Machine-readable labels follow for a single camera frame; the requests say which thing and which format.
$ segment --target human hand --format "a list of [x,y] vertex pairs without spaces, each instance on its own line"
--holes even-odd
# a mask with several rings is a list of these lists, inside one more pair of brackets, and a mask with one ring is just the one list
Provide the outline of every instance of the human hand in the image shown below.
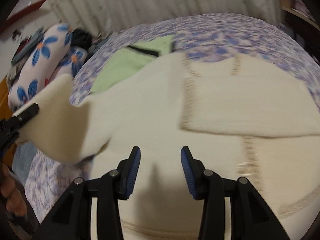
[[0,185],[0,192],[7,199],[5,206],[9,213],[16,216],[24,216],[27,214],[27,205],[23,200],[20,191],[16,188],[14,178],[10,176],[7,165],[2,164],[2,174],[4,182]]

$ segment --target bed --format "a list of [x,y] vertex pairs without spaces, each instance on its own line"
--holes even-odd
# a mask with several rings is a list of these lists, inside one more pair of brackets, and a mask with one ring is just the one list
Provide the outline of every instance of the bed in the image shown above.
[[[74,79],[70,102],[78,104],[89,94],[96,76],[115,51],[137,41],[169,34],[175,35],[175,50],[184,52],[192,60],[219,62],[236,53],[244,53],[275,63],[282,70],[303,80],[320,108],[320,67],[304,49],[275,26],[255,18],[228,13],[139,25],[113,35]],[[37,151],[25,189],[40,222],[73,179],[78,176],[88,178],[90,168],[90,160],[69,166]]]

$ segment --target curtain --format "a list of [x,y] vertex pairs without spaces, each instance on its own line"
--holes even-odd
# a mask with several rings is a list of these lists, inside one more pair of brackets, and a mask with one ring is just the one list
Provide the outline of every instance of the curtain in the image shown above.
[[279,0],[48,0],[59,19],[94,35],[146,23],[213,12],[260,18],[277,25]]

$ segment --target floral bedsheet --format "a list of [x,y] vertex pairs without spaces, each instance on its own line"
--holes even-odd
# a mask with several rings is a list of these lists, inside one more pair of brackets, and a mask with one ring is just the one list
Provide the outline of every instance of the floral bedsheet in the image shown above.
[[[218,62],[236,53],[245,53],[275,63],[292,76],[304,80],[320,108],[320,67],[305,50],[275,26],[229,13],[138,25],[113,35],[75,77],[70,102],[78,104],[89,94],[93,81],[115,51],[134,42],[169,34],[175,34],[175,50],[183,51],[193,60]],[[67,166],[38,151],[25,185],[26,196],[38,220],[42,222],[74,178],[87,178],[89,171],[90,161]]]

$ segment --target wall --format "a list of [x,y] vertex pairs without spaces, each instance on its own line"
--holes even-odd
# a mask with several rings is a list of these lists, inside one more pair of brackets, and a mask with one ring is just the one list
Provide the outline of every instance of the wall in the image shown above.
[[[37,1],[39,0],[20,0],[19,3],[13,9],[11,15],[27,7],[30,2],[34,3]],[[15,51],[19,46],[19,42],[15,42],[11,38],[13,31],[15,29],[20,29],[22,31],[23,38],[24,38],[25,36],[30,36],[31,34],[33,34],[41,26],[44,26],[44,28],[48,28],[52,24],[58,21],[59,21],[58,18],[50,10],[50,6],[46,1],[38,11],[33,12],[23,17],[19,21],[15,22],[13,25],[11,25],[8,29],[6,29],[0,35],[0,79],[1,80],[6,76],[10,68],[13,54],[15,53]]]

